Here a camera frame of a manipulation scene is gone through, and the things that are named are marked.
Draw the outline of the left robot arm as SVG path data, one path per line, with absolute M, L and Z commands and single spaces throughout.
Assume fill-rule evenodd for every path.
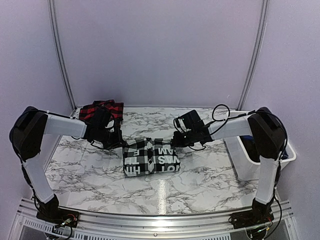
M 100 143 L 105 150 L 123 146 L 122 130 L 106 110 L 98 110 L 89 121 L 27 106 L 9 132 L 12 148 L 20 160 L 36 199 L 48 204 L 55 198 L 44 170 L 43 143 L 50 136 L 69 136 Z

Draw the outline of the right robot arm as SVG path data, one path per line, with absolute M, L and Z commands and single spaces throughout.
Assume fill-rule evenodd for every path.
M 281 174 L 281 158 L 288 143 L 288 134 L 282 121 L 267 107 L 261 107 L 237 116 L 212 119 L 204 123 L 196 110 L 174 119 L 179 127 L 182 121 L 185 130 L 176 129 L 170 144 L 176 148 L 192 147 L 196 143 L 204 145 L 215 140 L 251 136 L 260 159 L 258 188 L 253 200 L 257 205 L 248 212 L 247 219 L 258 224 L 267 216 L 265 206 L 272 204 L 275 188 Z

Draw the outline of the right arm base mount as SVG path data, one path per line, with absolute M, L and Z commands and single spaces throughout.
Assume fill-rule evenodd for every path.
M 254 198 L 250 210 L 234 212 L 230 215 L 228 221 L 234 229 L 271 223 L 275 219 L 271 208 L 273 202 L 274 199 L 272 198 L 271 201 L 263 204 Z

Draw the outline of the black white plaid shirt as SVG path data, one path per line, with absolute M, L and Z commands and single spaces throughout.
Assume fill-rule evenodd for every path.
M 136 138 L 122 148 L 123 172 L 126 178 L 150 174 L 176 173 L 181 169 L 178 153 L 168 140 Z

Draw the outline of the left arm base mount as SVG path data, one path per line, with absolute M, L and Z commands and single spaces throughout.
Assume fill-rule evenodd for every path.
M 37 208 L 36 217 L 40 220 L 58 226 L 72 228 L 75 228 L 78 225 L 80 213 L 78 211 L 60 208 L 57 198 L 53 198 L 47 203 L 38 201 L 35 206 Z

